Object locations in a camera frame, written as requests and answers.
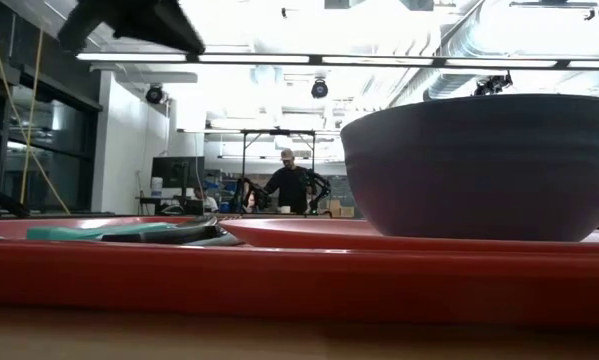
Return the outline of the cardboard box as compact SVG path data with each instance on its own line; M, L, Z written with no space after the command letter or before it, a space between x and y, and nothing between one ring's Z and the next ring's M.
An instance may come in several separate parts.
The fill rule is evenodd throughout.
M328 210L333 217L353 218L355 216L355 207L344 206L339 199L330 200Z

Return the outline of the blue bowl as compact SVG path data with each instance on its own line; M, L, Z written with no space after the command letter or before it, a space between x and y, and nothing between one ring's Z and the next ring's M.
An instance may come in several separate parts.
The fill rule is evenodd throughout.
M599 226L599 97L409 104L341 141L356 204L385 235L576 242Z

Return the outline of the black monitor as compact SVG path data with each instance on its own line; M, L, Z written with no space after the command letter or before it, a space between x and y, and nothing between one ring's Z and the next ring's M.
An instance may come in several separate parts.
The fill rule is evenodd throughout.
M162 179L163 188L195 188L203 181L204 157L154 157L151 176Z

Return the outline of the silver spoon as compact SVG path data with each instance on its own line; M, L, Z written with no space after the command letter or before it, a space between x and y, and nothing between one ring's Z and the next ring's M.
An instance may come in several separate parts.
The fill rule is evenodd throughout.
M184 222L178 223L176 228L186 228L186 227L215 227L218 224L218 219L215 216L203 215L199 217L192 217Z

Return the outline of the seated person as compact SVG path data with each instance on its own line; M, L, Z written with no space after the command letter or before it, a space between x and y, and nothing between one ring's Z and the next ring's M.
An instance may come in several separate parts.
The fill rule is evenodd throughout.
M206 188L195 187L194 197L203 203L205 212L217 212L219 210L216 200L209 196L206 192Z

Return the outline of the black spotlight cluster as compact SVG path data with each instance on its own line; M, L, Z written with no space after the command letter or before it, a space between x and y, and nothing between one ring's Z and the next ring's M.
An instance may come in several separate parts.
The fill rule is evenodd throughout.
M496 95L512 85L513 80L510 72L507 72L505 75L487 76L476 81L473 96Z

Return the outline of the pink round plate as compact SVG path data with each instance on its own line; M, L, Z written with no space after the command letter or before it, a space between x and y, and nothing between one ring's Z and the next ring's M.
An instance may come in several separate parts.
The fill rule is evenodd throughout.
M580 242L394 237L365 220L249 218L220 226L255 247L380 251L493 251L599 254L599 231Z

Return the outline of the standing person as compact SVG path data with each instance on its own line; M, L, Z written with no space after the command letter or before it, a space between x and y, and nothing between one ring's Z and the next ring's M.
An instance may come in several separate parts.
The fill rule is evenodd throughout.
M291 213L303 214L308 208L308 175L304 167L295 164L291 149L281 151L283 167L276 170L264 190L268 194L279 191L278 206L287 206Z

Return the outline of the red plastic tray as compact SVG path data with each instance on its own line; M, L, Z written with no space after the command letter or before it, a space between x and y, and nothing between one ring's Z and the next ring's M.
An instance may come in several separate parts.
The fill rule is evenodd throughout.
M27 240L0 220L0 304L599 328L599 254Z

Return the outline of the teal cloth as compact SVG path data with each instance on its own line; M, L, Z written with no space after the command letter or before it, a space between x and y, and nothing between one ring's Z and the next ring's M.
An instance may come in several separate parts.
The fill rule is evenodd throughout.
M71 227L31 227L27 230L27 240L101 240L104 235L126 235L141 232L174 229L173 223L152 222L138 223L118 226L101 226L95 228L71 228Z

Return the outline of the long ceiling light bar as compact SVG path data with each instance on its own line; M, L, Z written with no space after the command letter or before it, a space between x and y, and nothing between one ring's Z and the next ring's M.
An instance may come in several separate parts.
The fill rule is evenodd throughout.
M342 67L390 67L433 69L493 69L493 70L550 70L599 71L599 59L519 58L519 57L424 57L424 56L363 56L322 54L265 54L265 53L81 53L78 59L92 63L193 63L203 65L299 65Z

